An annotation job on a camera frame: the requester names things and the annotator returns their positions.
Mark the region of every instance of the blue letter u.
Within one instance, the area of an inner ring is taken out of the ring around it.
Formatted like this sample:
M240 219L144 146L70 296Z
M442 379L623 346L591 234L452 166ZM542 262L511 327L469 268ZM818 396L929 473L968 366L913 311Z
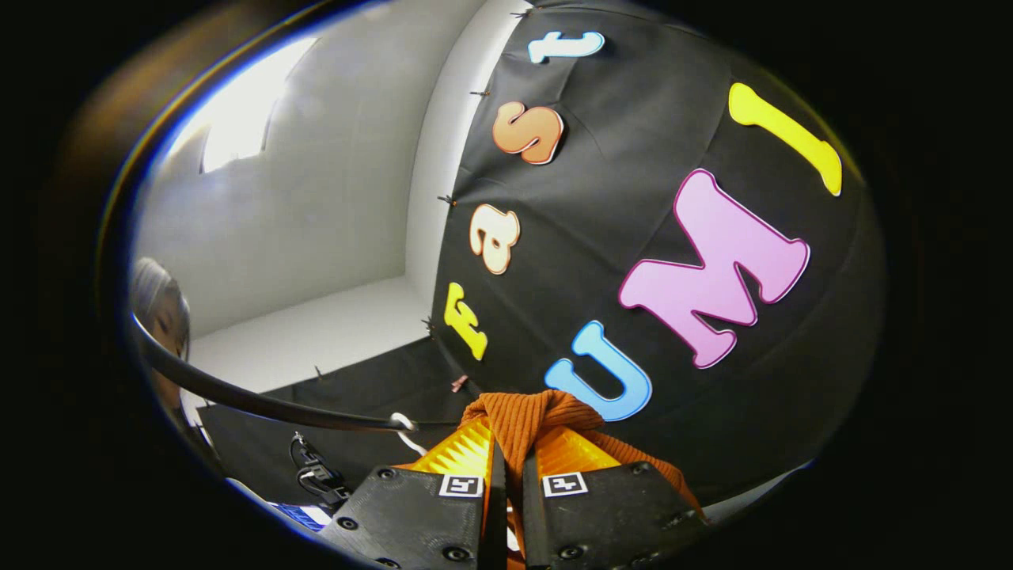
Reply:
M628 356L605 338L605 327L598 321L583 326L573 339L573 352L577 356L591 356L612 373L623 384L623 394L615 400L606 400L573 372L569 359L557 360L545 374L545 385L551 389L568 392L577 400L591 406L607 422L617 422L636 414L650 400L650 379Z

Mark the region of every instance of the foam letter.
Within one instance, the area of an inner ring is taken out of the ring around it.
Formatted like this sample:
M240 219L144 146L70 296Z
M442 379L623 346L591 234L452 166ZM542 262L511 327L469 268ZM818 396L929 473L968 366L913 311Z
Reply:
M547 164L563 136L563 117L547 106L524 110L524 103L503 103L492 124L492 141L508 154L521 153L531 164Z
M521 236L521 221L514 212L504 214L482 203L471 216L468 234L471 252L482 255L485 267L493 274L502 274L510 264L510 248Z
M736 123L759 125L787 143L815 166L832 194L841 195L841 157L829 142L815 138L743 83L735 83L728 90L728 113Z
M551 389L572 394L577 400L591 406L607 422L617 422L636 414L650 400L650 379L628 356L619 351L605 338L605 328L598 321L583 326L573 339L573 352L578 356L591 356L612 373L623 384L623 394L615 400L606 400L585 383L573 372L573 363L568 359L556 361L545 374L545 385Z
M444 310L444 322L457 331L464 342L471 347L471 355L475 360L481 360L485 355L485 347L489 344L489 339L485 333L475 331L473 327L478 327L478 318L468 306L461 300L464 299L464 290L457 282L450 283L447 292L447 309Z
M693 364L708 369L735 346L735 334L715 332L699 316L753 326L756 308L739 269L760 281L765 304L775 304L805 270L809 246L785 238L732 199L707 170L686 177L673 209L703 264L641 259L626 275L619 303L653 314L693 349Z
M544 39L534 39L528 44L528 55L531 63L541 63L550 58L582 58L602 49L605 36L597 31L585 31L580 38L560 39L560 31L550 31Z

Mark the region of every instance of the letter m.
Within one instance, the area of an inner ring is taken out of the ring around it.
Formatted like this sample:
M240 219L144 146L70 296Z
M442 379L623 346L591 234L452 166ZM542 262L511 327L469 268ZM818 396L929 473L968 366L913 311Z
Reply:
M809 246L781 235L701 168L683 181L673 210L702 264L641 259L626 275L619 303L651 313L693 349L697 369L708 369L731 352L735 334L715 331L700 316L752 327L757 313L741 270L760 282L765 304L775 304L805 270Z

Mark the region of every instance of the black fabric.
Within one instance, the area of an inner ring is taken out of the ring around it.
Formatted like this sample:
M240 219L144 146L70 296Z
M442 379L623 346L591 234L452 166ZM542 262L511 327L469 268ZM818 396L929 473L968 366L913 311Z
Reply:
M643 8L618 2L541 2L509 39L474 116L461 158L437 275L433 315L449 282L488 337L482 361L442 317L435 334L486 392L537 393L560 358L603 397L621 385L570 344L590 321L650 378L636 415L603 429L681 469L701 503L744 492L816 456L843 422L868 373L885 291L880 231L868 189L840 141L805 103L764 70ZM533 64L528 43L548 31L599 31L583 58ZM819 172L784 142L728 114L735 81L835 147L844 164L834 197ZM518 100L562 116L552 162L532 165L499 150L492 124ZM686 343L618 291L641 258L699 264L675 220L676 190L694 168L789 238L811 247L791 293L772 306L745 274L758 322L730 329L737 345L697 370ZM514 211L521 237L502 274L472 253L468 231L481 203Z
M466 391L451 392L458 377L426 338L376 357L279 390L267 396L350 414L387 418L400 412L416 421L458 422L472 402ZM418 459L395 433L346 432L276 422L225 406L200 409L205 429L233 477L267 501L305 504L314 497L296 484L289 443L298 430L328 467L355 489L379 465ZM426 449L454 431L430 427L410 435Z

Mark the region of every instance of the light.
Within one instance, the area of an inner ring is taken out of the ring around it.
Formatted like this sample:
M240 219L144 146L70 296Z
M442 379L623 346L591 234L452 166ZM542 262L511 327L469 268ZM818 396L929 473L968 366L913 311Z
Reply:
M210 172L263 150L267 120L285 93L285 81L316 37L293 42L248 66L218 90L190 118L169 148L172 156L210 127L202 170Z

